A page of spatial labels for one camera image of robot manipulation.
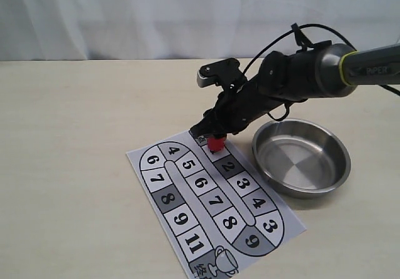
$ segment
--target stainless steel bowl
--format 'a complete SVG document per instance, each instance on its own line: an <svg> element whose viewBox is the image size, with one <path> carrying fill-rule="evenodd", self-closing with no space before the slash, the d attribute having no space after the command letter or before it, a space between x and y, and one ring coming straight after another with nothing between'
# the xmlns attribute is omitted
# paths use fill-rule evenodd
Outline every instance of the stainless steel bowl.
<svg viewBox="0 0 400 279"><path fill-rule="evenodd" d="M351 161L327 129L301 119L269 122L252 141L256 163L271 187L295 198L315 198L341 186Z"/></svg>

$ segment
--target white curtain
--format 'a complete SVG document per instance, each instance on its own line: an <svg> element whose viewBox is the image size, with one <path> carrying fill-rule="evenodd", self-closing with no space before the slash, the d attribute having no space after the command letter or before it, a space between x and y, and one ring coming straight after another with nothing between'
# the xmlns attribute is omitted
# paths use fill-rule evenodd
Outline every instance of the white curtain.
<svg viewBox="0 0 400 279"><path fill-rule="evenodd" d="M385 46L400 38L400 0L0 0L0 60L253 57L292 23ZM293 37L276 48L292 53Z"/></svg>

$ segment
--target number 4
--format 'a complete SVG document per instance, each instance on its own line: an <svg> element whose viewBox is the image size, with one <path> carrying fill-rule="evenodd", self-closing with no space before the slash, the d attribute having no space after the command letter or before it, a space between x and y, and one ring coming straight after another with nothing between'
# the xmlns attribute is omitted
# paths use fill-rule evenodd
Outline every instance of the number 4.
<svg viewBox="0 0 400 279"><path fill-rule="evenodd" d="M252 199L252 201L254 202L253 206L255 209L260 208L265 203L265 200L263 199Z"/></svg>
<svg viewBox="0 0 400 279"><path fill-rule="evenodd" d="M168 152L168 153L169 153L170 155L173 155L173 154L175 154L176 152L179 152L179 150L180 150L179 148L173 148L172 146L170 146L170 147L169 147L169 152Z"/></svg>

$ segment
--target beige table surface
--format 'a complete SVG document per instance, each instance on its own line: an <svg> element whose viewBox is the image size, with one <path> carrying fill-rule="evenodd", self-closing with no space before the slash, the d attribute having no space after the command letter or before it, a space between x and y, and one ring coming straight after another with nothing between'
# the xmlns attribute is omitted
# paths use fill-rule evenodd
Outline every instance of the beige table surface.
<svg viewBox="0 0 400 279"><path fill-rule="evenodd" d="M200 120L211 61L0 63L1 279L186 278L125 152ZM343 141L351 175L322 200L285 197L307 231L235 278L400 278L399 104L371 86L293 106ZM230 139L250 155L268 120Z"/></svg>

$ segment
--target black cable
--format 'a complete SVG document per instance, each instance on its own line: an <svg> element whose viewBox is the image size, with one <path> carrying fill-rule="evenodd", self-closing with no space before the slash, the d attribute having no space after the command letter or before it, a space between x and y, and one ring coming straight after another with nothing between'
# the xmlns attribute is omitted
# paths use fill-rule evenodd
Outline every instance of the black cable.
<svg viewBox="0 0 400 279"><path fill-rule="evenodd" d="M355 51L356 48L348 41L342 34L337 32L335 29L332 29L328 26L325 26L323 24L303 24L302 26L299 26L299 29L305 29L305 28L320 28L320 29L325 29L333 34L335 34L338 38L340 38L344 43L346 43L348 46L352 47ZM262 54L264 54L269 48L274 46L276 43L280 42L280 40L284 39L285 37L289 36L290 34L294 33L293 30L290 30L282 35L280 37L276 38L273 42L268 44L264 49L262 49L252 60L249 62L249 64L246 66L246 68L243 71L243 76L246 74L246 72L249 70L250 66L258 59ZM387 91L390 91L398 96L400 96L400 91L397 90L396 88L393 88L388 85L379 85L380 87L384 88Z"/></svg>

